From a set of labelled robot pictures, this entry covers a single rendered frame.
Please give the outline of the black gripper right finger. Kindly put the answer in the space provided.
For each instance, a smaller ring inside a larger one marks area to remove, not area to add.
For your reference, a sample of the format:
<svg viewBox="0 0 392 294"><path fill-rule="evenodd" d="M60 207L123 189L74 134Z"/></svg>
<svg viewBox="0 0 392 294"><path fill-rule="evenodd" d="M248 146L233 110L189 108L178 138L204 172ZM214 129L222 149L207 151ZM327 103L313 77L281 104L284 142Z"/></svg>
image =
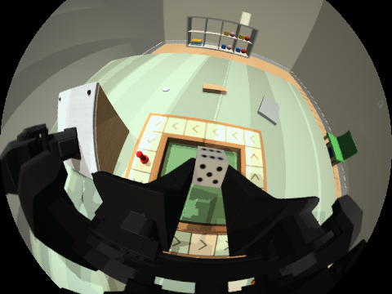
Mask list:
<svg viewBox="0 0 392 294"><path fill-rule="evenodd" d="M259 189L229 164L222 182L226 236L229 257L244 256L245 249L257 242L285 216L313 212L318 196L275 198Z"/></svg>

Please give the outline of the red pawn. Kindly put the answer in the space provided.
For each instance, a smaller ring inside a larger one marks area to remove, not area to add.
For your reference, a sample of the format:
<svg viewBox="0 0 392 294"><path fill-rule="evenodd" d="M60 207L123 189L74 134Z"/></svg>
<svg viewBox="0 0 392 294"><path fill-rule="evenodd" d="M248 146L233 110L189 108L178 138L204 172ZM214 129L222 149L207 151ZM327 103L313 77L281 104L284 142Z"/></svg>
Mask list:
<svg viewBox="0 0 392 294"><path fill-rule="evenodd" d="M146 154L141 153L141 151L137 151L137 157L140 158L141 163L145 164L148 162L149 158L146 156Z"/></svg>

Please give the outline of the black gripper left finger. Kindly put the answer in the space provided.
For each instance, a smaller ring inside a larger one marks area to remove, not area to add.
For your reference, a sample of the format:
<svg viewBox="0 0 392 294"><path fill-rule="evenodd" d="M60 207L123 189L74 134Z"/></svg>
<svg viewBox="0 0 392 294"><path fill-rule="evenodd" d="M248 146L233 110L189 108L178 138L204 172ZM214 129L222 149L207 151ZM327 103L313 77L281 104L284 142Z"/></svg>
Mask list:
<svg viewBox="0 0 392 294"><path fill-rule="evenodd" d="M135 182L107 171L92 179L102 200L157 222L163 252L169 252L192 184L196 158L149 183Z"/></svg>

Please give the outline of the white die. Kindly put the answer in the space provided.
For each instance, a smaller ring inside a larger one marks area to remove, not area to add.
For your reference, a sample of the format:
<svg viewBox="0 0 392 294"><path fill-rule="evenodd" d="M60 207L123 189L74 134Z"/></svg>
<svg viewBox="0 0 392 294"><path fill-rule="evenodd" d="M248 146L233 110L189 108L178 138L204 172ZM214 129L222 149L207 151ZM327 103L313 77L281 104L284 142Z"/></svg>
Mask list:
<svg viewBox="0 0 392 294"><path fill-rule="evenodd" d="M225 151L199 146L197 147L192 184L219 187L221 189L228 166Z"/></svg>

